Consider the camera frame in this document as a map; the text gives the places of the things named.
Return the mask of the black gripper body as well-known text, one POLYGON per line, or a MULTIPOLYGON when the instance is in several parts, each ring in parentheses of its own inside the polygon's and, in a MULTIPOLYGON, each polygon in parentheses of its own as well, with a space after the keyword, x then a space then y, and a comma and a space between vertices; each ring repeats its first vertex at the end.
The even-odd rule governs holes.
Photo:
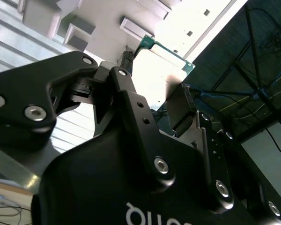
POLYGON ((136 144, 120 129, 98 136, 54 159, 33 197, 35 225, 251 225, 235 201, 227 212, 208 209, 197 152, 163 135, 176 170, 172 186, 152 192, 141 174, 136 144))

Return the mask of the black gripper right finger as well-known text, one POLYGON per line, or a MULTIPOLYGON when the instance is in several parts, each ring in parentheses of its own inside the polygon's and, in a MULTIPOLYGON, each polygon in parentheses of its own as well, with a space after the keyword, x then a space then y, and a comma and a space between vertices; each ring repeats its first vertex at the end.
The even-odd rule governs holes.
POLYGON ((245 201, 246 210, 260 225, 281 225, 281 197, 249 154, 225 130, 214 131, 210 119, 198 111, 186 84, 166 100, 175 137, 197 152, 196 169, 204 193, 216 213, 245 201))

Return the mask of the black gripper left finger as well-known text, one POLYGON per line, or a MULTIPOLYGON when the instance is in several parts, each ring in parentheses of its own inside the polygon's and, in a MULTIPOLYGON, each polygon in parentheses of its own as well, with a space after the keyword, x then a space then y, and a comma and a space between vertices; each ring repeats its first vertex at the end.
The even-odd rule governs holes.
POLYGON ((57 116, 80 103, 95 107, 99 132, 94 138, 120 129, 136 144, 140 171, 152 192, 174 183, 163 138, 130 73, 118 66, 105 69, 81 52, 0 73, 0 173, 39 192, 44 172, 61 155, 50 140, 57 116))

